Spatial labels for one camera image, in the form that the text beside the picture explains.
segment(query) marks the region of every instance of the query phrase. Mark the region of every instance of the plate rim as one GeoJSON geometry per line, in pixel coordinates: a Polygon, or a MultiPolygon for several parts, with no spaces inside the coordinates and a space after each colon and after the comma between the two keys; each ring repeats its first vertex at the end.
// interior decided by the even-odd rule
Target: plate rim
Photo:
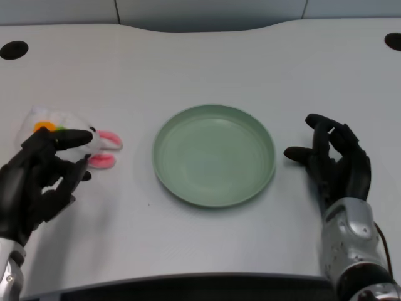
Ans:
{"type": "Polygon", "coordinates": [[[186,108],[186,109],[184,109],[184,110],[181,110],[181,111],[177,112],[176,114],[174,114],[173,116],[171,116],[166,122],[164,122],[164,124],[161,126],[161,128],[157,131],[157,134],[156,134],[156,136],[155,136],[155,138],[154,138],[154,140],[153,140],[153,143],[152,143],[152,165],[153,165],[153,170],[154,170],[154,172],[156,173],[157,179],[163,184],[163,186],[164,186],[167,190],[169,190],[174,196],[177,196],[179,199],[181,199],[181,200],[183,200],[183,201],[185,201],[185,202],[187,202],[187,203],[189,203],[189,204],[191,204],[191,205],[198,206],[198,207],[203,207],[203,208],[226,208],[226,207],[231,207],[231,206],[235,206],[235,205],[244,203],[244,202],[246,202],[246,201],[252,199],[252,198],[255,197],[257,194],[259,194],[259,193],[269,184],[270,180],[271,180],[272,177],[273,177],[274,172],[276,171],[276,146],[275,146],[275,144],[274,144],[274,140],[273,140],[273,138],[272,138],[270,132],[269,132],[269,131],[267,130],[267,128],[266,128],[257,118],[255,118],[253,115],[251,115],[251,114],[249,114],[249,113],[247,113],[247,112],[245,112],[245,111],[243,111],[243,110],[241,110],[241,109],[239,109],[239,108],[232,107],[232,106],[230,106],[230,105],[219,105],[219,104],[214,104],[214,103],[204,104],[204,105],[194,105],[193,107],[189,107],[189,108],[186,108]],[[269,137],[269,139],[270,139],[270,141],[271,141],[271,144],[272,144],[272,149],[273,149],[273,151],[272,151],[272,153],[273,153],[273,166],[272,166],[272,168],[271,168],[271,170],[270,170],[269,176],[268,176],[268,177],[266,178],[266,180],[262,183],[261,187],[260,187],[258,190],[256,190],[254,193],[252,193],[250,196],[247,196],[246,198],[243,198],[243,199],[241,199],[240,201],[236,201],[235,203],[231,203],[231,204],[223,204],[223,205],[199,204],[199,203],[195,203],[195,202],[189,201],[189,200],[186,199],[186,198],[183,198],[183,197],[180,196],[178,193],[176,193],[176,192],[173,191],[171,188],[169,188],[168,185],[166,185],[166,183],[163,182],[162,177],[160,177],[159,170],[156,168],[156,164],[155,164],[155,145],[156,145],[156,141],[157,141],[157,139],[158,139],[160,133],[161,133],[162,130],[164,129],[164,127],[165,127],[171,120],[173,120],[174,118],[176,118],[176,116],[178,116],[179,114],[181,114],[181,113],[183,113],[183,112],[186,112],[186,111],[189,111],[189,110],[193,110],[193,109],[199,108],[199,107],[210,107],[210,106],[213,106],[213,107],[231,108],[231,109],[238,110],[238,111],[240,111],[240,112],[242,112],[242,113],[244,113],[244,114],[250,116],[251,118],[253,118],[253,119],[266,131],[266,133],[267,133],[267,135],[268,135],[268,137],[269,137]]]}

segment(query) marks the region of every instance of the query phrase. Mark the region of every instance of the robotic wrist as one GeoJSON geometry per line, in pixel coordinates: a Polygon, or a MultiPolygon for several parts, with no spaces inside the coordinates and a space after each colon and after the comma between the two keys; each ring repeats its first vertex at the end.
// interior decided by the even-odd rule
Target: robotic wrist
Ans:
{"type": "Polygon", "coordinates": [[[380,237],[370,205],[341,198],[323,217],[322,267],[340,301],[371,285],[395,284],[378,251],[380,237]]]}

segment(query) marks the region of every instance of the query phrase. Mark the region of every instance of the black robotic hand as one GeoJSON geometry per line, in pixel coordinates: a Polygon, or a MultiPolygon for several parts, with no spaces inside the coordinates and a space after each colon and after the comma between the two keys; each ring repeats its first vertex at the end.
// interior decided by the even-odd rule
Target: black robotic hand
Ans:
{"type": "Polygon", "coordinates": [[[289,147],[284,155],[306,166],[318,186],[324,209],[344,197],[366,201],[370,188],[370,160],[347,126],[318,114],[309,114],[306,123],[315,130],[313,146],[289,147]],[[342,155],[336,162],[329,157],[329,143],[342,155]]]}
{"type": "Polygon", "coordinates": [[[0,238],[26,244],[32,231],[53,219],[75,198],[72,192],[80,181],[91,179],[88,158],[76,163],[56,157],[63,151],[89,143],[85,130],[50,132],[42,127],[28,138],[22,149],[0,169],[0,238]],[[62,181],[56,189],[43,188],[62,181]]]}

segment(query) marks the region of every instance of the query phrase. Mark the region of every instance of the black hole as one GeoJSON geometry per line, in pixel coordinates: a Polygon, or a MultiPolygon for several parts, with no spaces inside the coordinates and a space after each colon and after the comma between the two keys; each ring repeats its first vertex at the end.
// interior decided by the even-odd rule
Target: black hole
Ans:
{"type": "Polygon", "coordinates": [[[384,38],[384,42],[388,47],[401,51],[401,33],[389,33],[384,38]]]}
{"type": "Polygon", "coordinates": [[[5,60],[16,60],[28,52],[28,44],[22,41],[13,41],[0,49],[0,57],[5,60]]]}

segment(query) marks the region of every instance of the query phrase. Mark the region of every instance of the green plate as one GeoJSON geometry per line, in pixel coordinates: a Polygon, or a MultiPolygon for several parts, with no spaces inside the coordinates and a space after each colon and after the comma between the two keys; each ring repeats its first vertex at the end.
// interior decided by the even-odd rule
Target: green plate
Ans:
{"type": "Polygon", "coordinates": [[[224,207],[260,192],[274,172],[271,136],[254,117],[223,105],[202,105],[172,117],[152,150],[156,175],[192,204],[224,207]]]}

